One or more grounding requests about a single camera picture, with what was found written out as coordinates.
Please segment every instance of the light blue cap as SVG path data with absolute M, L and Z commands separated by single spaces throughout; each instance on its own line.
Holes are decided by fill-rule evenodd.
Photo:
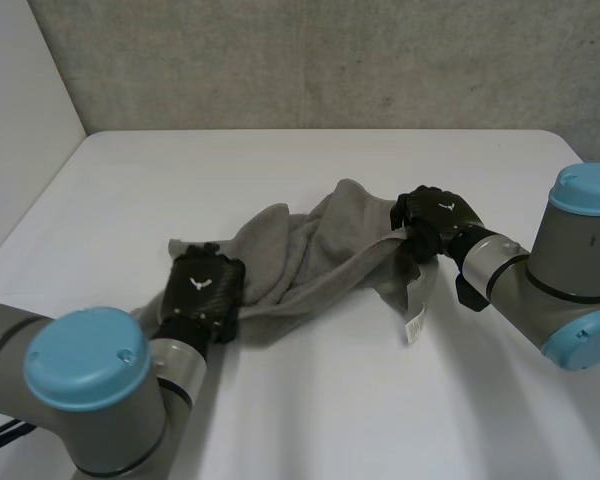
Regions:
M 115 308 L 89 308 L 49 323 L 29 345 L 24 374 L 43 403 L 69 412 L 106 408 L 133 393 L 151 366 L 136 320 Z
M 579 163 L 563 169 L 549 200 L 565 212 L 600 217 L 600 163 Z
M 581 370 L 600 363 L 600 310 L 574 320 L 551 335 L 542 353 L 565 370 Z

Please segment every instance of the wall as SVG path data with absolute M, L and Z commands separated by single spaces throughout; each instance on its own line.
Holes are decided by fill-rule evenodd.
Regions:
M 0 244 L 84 136 L 26 0 L 0 0 Z
M 600 161 L 600 0 L 30 0 L 89 132 L 537 128 Z

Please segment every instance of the white wall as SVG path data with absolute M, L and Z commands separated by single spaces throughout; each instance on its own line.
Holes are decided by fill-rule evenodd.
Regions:
M 0 0 L 0 244 L 84 137 L 26 0 Z

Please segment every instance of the gray towel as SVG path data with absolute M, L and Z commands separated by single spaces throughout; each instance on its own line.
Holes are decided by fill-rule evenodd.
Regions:
M 290 214 L 287 205 L 272 205 L 232 240 L 216 241 L 221 253 L 246 266 L 239 313 L 242 340 L 271 343 L 356 287 L 376 288 L 407 317 L 420 313 L 419 307 L 408 305 L 407 285 L 423 285 L 423 276 L 412 260 L 398 254 L 406 232 L 391 231 L 393 203 L 370 195 L 352 180 L 341 180 L 308 214 Z M 171 240 L 169 253 L 175 258 L 188 245 Z M 434 264 L 423 272 L 431 276 L 436 270 Z M 155 316 L 159 302 L 160 295 L 136 315 L 152 322 L 147 317 Z

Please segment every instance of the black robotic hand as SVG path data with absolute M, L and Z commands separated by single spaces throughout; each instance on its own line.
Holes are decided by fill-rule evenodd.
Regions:
M 236 337 L 246 270 L 240 260 L 218 254 L 218 248 L 192 245 L 174 260 L 156 338 L 186 339 L 204 356 L 209 342 Z
M 400 195 L 391 209 L 391 228 L 403 226 L 409 230 L 405 248 L 416 262 L 444 254 L 456 261 L 460 271 L 476 239 L 492 234 L 460 195 L 425 186 Z M 460 303 L 476 312 L 489 305 L 462 273 L 456 277 L 456 292 Z
M 421 186 L 403 193 L 391 209 L 391 228 L 410 230 L 418 263 L 438 254 L 450 256 L 451 241 L 470 225 L 482 226 L 482 222 L 469 204 L 460 195 L 436 187 Z

